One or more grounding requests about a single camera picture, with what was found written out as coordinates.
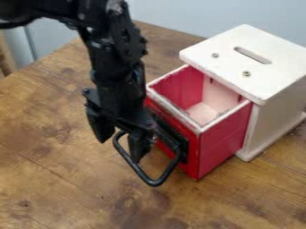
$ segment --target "wooden table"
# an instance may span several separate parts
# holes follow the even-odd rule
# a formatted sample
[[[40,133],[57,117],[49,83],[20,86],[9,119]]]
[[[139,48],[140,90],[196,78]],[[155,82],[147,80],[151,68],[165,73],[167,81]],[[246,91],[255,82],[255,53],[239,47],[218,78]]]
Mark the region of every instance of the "wooden table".
[[[149,39],[148,80],[180,66],[203,38],[139,23]],[[160,188],[96,142],[81,88],[79,40],[0,81],[0,228],[306,228],[306,125],[251,163],[232,157],[200,182],[176,169]],[[157,175],[153,149],[143,166]]]

